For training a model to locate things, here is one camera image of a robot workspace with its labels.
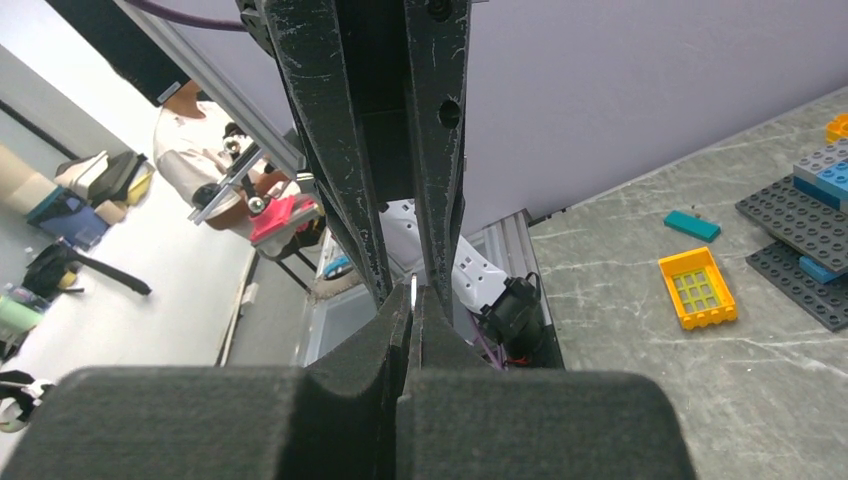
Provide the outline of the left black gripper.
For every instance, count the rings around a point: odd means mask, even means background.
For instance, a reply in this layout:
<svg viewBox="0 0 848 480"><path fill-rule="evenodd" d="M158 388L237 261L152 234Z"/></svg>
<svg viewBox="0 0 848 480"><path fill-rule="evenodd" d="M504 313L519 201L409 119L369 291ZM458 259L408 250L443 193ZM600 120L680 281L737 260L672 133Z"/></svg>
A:
<svg viewBox="0 0 848 480"><path fill-rule="evenodd" d="M327 223L376 305L393 288L376 199L415 198L429 286L453 313L464 213L469 1L240 1L279 65Z"/></svg>

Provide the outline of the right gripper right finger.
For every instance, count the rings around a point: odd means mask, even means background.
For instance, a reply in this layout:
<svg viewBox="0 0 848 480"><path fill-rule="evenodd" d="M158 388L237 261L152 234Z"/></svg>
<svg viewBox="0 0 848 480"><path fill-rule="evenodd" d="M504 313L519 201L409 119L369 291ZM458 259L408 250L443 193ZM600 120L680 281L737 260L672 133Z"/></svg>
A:
<svg viewBox="0 0 848 480"><path fill-rule="evenodd" d="M675 410L629 372L499 371L414 297L396 414L400 479L692 479Z"/></svg>

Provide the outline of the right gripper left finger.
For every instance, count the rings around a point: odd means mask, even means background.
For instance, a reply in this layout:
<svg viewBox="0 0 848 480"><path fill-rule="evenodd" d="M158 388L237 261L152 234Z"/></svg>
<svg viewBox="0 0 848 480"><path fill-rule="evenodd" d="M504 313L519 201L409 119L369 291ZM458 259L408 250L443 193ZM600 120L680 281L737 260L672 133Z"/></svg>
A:
<svg viewBox="0 0 848 480"><path fill-rule="evenodd" d="M35 412L5 479L390 479L411 325L398 285L306 367L86 368Z"/></svg>

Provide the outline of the small silver key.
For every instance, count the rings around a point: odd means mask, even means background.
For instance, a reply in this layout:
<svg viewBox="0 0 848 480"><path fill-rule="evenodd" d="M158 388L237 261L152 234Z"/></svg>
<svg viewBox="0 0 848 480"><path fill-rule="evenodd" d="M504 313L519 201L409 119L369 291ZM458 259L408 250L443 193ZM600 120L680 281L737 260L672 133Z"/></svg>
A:
<svg viewBox="0 0 848 480"><path fill-rule="evenodd" d="M418 300L418 275L413 273L410 277L410 310L414 311Z"/></svg>

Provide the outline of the orange lego window piece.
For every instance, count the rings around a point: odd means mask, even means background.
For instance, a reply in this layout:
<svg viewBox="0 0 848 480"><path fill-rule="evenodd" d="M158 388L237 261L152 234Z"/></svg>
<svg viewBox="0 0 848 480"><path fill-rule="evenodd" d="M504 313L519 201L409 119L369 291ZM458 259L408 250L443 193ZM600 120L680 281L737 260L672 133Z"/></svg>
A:
<svg viewBox="0 0 848 480"><path fill-rule="evenodd" d="M708 247L661 258L658 267L684 330L738 318L736 302Z"/></svg>

